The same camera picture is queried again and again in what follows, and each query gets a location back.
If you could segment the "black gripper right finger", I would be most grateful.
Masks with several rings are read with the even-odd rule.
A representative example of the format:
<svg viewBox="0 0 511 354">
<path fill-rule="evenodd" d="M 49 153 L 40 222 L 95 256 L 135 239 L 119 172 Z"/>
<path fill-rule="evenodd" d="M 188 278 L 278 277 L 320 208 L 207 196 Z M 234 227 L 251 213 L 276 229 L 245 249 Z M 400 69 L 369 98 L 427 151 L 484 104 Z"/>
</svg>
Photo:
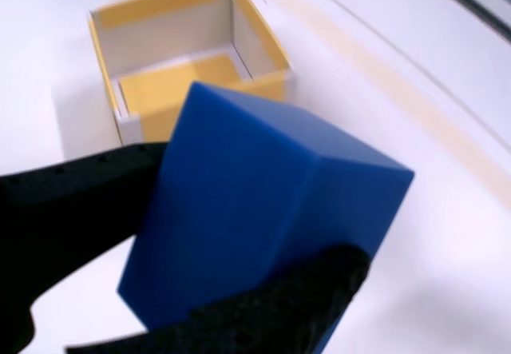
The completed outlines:
<svg viewBox="0 0 511 354">
<path fill-rule="evenodd" d="M 370 258 L 336 245 L 252 290 L 151 332 L 68 353 L 311 353 L 366 279 Z"/>
</svg>

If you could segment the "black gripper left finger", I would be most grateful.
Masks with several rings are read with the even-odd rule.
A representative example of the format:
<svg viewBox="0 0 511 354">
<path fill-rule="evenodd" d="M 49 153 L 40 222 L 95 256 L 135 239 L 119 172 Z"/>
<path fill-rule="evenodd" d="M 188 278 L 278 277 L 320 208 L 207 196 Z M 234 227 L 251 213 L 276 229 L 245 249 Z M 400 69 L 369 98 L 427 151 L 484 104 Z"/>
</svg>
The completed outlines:
<svg viewBox="0 0 511 354">
<path fill-rule="evenodd" d="M 135 144 L 1 178 L 1 351 L 34 338 L 31 305 L 136 234 L 167 145 Z"/>
</svg>

